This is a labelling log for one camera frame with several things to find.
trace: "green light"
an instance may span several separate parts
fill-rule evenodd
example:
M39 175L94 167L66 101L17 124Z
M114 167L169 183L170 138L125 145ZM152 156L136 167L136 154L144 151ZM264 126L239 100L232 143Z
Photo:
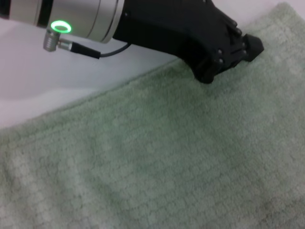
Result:
M54 21L51 24L51 28L56 32L60 32L60 33L69 33L72 31L71 25L69 25L65 21Z

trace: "green towel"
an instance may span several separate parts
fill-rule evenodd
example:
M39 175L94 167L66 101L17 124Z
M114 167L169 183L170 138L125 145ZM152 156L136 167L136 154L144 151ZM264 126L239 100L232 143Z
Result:
M202 85L181 61L0 133L0 228L305 227L305 22Z

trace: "light green towel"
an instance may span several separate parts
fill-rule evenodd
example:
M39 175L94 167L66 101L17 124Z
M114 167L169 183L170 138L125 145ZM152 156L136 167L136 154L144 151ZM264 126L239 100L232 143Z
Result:
M181 61L0 133L0 228L305 227L305 23L202 85Z

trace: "white background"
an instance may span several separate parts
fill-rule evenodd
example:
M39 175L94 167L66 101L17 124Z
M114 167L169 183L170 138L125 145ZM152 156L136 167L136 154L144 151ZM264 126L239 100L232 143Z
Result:
M304 0L286 0L305 18ZM281 0L214 0L243 26ZM37 117L96 91L106 91L175 57L132 46L116 56L95 60L43 50L45 30L0 19L0 128ZM108 52L124 45L72 38Z

